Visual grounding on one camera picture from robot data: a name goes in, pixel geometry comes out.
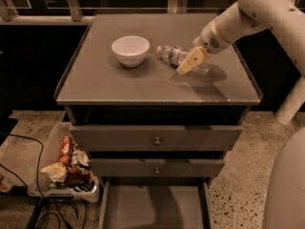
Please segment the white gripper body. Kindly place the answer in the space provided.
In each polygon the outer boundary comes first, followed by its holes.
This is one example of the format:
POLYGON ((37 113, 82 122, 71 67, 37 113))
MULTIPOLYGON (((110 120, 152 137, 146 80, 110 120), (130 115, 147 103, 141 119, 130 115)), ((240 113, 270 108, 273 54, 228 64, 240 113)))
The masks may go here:
POLYGON ((214 19, 206 25, 201 33, 193 40, 195 47, 202 46, 208 53, 216 54, 223 52, 232 45, 231 42, 225 40, 218 32, 216 21, 217 19, 214 19))

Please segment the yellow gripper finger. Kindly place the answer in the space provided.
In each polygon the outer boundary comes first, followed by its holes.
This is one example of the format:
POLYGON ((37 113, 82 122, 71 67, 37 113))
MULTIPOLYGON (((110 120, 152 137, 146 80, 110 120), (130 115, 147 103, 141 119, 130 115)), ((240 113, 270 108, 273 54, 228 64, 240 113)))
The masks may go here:
POLYGON ((209 58, 207 50, 203 47, 194 47, 176 69, 179 74, 186 74, 192 69, 202 65, 209 58))

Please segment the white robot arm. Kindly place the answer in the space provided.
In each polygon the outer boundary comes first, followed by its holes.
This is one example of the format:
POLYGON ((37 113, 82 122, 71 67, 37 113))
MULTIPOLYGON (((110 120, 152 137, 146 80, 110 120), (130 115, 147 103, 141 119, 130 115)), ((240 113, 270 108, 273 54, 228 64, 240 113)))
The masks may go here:
POLYGON ((237 0, 204 27, 177 72, 186 74, 239 38, 266 29, 305 75, 305 13, 295 0, 237 0))

